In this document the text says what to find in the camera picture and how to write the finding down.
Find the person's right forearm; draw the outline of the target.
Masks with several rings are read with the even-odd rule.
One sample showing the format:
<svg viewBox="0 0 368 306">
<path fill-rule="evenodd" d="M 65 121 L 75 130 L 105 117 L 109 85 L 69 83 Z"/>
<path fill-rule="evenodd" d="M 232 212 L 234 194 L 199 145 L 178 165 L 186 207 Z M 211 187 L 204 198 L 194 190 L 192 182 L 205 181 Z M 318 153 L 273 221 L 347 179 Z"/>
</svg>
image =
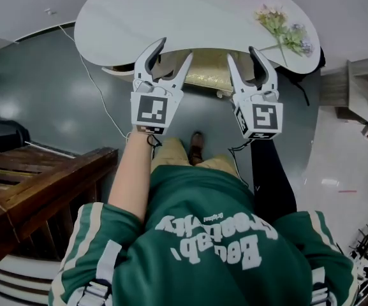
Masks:
<svg viewBox="0 0 368 306">
<path fill-rule="evenodd" d="M 256 215 L 273 223 L 297 211 L 295 195 L 272 140 L 251 143 Z"/>
</svg>

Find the grey wooden shelf unit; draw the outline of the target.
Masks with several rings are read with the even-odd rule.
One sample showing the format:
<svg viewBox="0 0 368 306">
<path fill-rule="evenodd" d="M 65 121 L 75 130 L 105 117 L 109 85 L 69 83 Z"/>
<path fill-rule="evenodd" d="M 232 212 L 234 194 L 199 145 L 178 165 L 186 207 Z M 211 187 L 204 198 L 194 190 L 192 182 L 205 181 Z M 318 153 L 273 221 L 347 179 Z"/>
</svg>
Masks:
<svg viewBox="0 0 368 306">
<path fill-rule="evenodd" d="M 320 106 L 333 107 L 339 119 L 368 122 L 368 59 L 322 75 Z"/>
</svg>

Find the person's khaki trousers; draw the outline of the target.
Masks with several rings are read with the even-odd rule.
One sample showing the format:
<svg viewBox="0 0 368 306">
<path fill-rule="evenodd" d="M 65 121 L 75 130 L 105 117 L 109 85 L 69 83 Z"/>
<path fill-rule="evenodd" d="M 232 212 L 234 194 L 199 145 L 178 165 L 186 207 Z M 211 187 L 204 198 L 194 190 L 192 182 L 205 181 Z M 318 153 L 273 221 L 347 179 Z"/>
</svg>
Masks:
<svg viewBox="0 0 368 306">
<path fill-rule="evenodd" d="M 164 165 L 193 167 L 190 165 L 183 144 L 178 138 L 167 138 L 163 142 L 151 162 L 151 171 L 154 171 L 158 166 Z M 224 154 L 214 156 L 206 161 L 201 161 L 195 167 L 223 171 L 238 179 L 240 178 L 234 160 Z"/>
</svg>

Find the cream cushioned stool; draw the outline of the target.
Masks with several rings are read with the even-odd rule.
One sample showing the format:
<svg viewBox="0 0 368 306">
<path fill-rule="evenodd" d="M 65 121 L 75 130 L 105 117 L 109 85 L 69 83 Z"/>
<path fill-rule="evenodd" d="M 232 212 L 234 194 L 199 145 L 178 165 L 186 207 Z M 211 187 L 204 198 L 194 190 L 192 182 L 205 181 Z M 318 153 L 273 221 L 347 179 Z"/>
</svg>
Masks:
<svg viewBox="0 0 368 306">
<path fill-rule="evenodd" d="M 233 86 L 228 70 L 227 50 L 197 48 L 163 52 L 158 56 L 152 69 L 153 77 L 173 78 L 190 53 L 193 54 L 193 59 L 185 82 L 189 85 L 215 89 L 219 98 L 230 97 L 233 94 Z"/>
</svg>

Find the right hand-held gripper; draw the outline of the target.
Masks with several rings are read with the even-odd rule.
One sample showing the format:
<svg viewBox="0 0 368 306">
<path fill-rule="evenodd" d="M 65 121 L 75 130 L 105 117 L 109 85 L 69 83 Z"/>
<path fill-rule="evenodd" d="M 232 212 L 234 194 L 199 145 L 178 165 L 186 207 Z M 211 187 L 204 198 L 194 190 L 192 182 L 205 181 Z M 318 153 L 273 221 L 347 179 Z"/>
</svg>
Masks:
<svg viewBox="0 0 368 306">
<path fill-rule="evenodd" d="M 227 54 L 233 86 L 233 114 L 243 138 L 271 140 L 281 134 L 283 128 L 283 104 L 278 102 L 277 72 L 256 48 L 249 47 L 249 55 L 253 62 L 254 85 L 262 92 L 251 93 L 251 88 L 243 81 L 234 58 Z"/>
</svg>

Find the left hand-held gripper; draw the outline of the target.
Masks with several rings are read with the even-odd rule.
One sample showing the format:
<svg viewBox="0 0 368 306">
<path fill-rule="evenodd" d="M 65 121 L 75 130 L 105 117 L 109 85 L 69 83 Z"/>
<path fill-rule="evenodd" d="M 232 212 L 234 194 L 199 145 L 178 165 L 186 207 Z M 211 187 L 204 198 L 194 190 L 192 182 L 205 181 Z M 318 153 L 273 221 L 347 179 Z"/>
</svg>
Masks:
<svg viewBox="0 0 368 306">
<path fill-rule="evenodd" d="M 152 70 L 166 43 L 166 37 L 150 44 L 135 61 L 131 93 L 131 123 L 139 133 L 165 135 L 184 96 L 182 86 L 193 60 L 193 53 L 174 69 L 171 84 L 152 83 Z"/>
</svg>

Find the black backpack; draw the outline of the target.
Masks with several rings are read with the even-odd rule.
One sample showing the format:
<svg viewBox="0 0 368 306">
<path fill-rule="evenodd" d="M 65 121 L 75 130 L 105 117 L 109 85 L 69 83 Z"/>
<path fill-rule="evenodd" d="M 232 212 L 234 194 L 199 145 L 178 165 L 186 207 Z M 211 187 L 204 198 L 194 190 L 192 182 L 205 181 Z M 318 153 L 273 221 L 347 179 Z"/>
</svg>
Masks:
<svg viewBox="0 0 368 306">
<path fill-rule="evenodd" d="M 307 106 L 310 106 L 309 98 L 307 97 L 305 89 L 301 86 L 301 82 L 304 80 L 306 76 L 317 72 L 319 69 L 323 68 L 325 65 L 326 65 L 325 55 L 324 55 L 323 49 L 320 48 L 320 59 L 319 59 L 317 67 L 312 72 L 307 73 L 307 74 L 299 74 L 299 73 L 294 73 L 282 66 L 278 66 L 276 68 L 276 72 L 286 77 L 290 81 L 291 84 L 299 88 L 304 95 L 304 99 L 305 99 Z"/>
</svg>

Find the black bag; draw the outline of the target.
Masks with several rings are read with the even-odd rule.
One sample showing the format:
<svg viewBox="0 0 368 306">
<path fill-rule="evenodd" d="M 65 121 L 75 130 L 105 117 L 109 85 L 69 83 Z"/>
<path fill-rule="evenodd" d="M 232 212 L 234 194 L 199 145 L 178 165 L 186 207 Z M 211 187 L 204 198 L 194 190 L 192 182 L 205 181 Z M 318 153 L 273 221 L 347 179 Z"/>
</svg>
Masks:
<svg viewBox="0 0 368 306">
<path fill-rule="evenodd" d="M 0 152 L 18 149 L 30 140 L 28 130 L 13 120 L 0 120 Z"/>
</svg>

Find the person's green jersey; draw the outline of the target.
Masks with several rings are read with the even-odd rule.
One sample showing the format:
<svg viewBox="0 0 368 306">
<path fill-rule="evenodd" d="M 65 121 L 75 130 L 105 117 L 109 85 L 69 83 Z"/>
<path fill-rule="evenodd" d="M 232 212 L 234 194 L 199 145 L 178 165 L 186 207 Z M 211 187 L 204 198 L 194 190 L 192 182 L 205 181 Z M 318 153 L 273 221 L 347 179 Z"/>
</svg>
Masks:
<svg viewBox="0 0 368 306">
<path fill-rule="evenodd" d="M 269 223 L 222 171 L 159 166 L 144 222 L 95 202 L 75 224 L 49 306 L 311 306 L 315 271 L 331 306 L 357 295 L 322 213 Z"/>
</svg>

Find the white curved stair plinth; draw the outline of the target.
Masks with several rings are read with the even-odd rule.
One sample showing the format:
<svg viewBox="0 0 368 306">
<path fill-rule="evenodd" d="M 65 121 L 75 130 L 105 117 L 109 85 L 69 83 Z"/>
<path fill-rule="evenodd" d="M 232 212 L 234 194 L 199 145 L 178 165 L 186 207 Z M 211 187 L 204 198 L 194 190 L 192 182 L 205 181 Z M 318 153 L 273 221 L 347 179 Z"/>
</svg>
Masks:
<svg viewBox="0 0 368 306">
<path fill-rule="evenodd" d="M 0 261 L 0 306 L 47 306 L 60 262 L 8 255 Z"/>
</svg>

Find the white kidney-shaped table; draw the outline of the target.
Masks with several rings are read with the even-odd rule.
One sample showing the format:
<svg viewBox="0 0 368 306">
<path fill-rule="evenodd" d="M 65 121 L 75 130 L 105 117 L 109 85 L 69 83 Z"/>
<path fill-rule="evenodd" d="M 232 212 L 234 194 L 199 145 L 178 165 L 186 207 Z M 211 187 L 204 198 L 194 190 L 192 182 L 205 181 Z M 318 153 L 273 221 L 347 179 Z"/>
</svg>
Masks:
<svg viewBox="0 0 368 306">
<path fill-rule="evenodd" d="M 313 53 L 299 56 L 276 48 L 275 38 L 256 20 L 263 6 L 303 25 Z M 290 71 L 310 73 L 320 59 L 320 41 L 313 23 L 292 0 L 87 0 L 75 22 L 79 53 L 98 66 L 135 62 L 155 41 L 165 38 L 164 52 L 216 48 L 264 56 Z"/>
</svg>

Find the artificial flower bouquet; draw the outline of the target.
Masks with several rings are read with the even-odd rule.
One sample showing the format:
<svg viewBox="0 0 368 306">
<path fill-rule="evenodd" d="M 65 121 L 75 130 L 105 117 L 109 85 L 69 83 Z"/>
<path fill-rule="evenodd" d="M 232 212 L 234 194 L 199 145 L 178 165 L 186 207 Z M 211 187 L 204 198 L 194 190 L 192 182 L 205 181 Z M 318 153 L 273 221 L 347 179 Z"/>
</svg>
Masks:
<svg viewBox="0 0 368 306">
<path fill-rule="evenodd" d="M 305 25 L 298 23 L 288 25 L 288 16 L 282 8 L 268 7 L 264 4 L 254 13 L 254 17 L 276 41 L 275 45 L 263 48 L 261 51 L 278 48 L 286 66 L 288 63 L 284 54 L 285 48 L 300 57 L 312 56 L 314 45 L 311 43 Z"/>
</svg>

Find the person's left forearm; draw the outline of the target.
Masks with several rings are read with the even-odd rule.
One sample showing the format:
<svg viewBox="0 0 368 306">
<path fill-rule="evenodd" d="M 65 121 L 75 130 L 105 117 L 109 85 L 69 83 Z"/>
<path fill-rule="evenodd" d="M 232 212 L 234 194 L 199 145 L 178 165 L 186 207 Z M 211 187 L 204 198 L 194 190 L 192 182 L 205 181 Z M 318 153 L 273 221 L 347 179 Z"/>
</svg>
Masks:
<svg viewBox="0 0 368 306">
<path fill-rule="evenodd" d="M 144 222 L 149 197 L 151 151 L 148 136 L 132 131 L 118 165 L 108 204 Z"/>
</svg>

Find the person's brown shoe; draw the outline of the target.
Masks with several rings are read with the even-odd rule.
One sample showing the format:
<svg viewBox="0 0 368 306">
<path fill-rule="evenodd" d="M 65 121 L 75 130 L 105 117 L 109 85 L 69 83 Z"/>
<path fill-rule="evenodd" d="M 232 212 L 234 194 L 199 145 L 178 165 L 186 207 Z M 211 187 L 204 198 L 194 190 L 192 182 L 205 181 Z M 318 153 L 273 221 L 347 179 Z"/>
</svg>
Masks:
<svg viewBox="0 0 368 306">
<path fill-rule="evenodd" d="M 204 148 L 204 137 L 199 131 L 193 133 L 190 141 L 188 159 L 193 166 L 203 162 L 202 152 Z"/>
</svg>

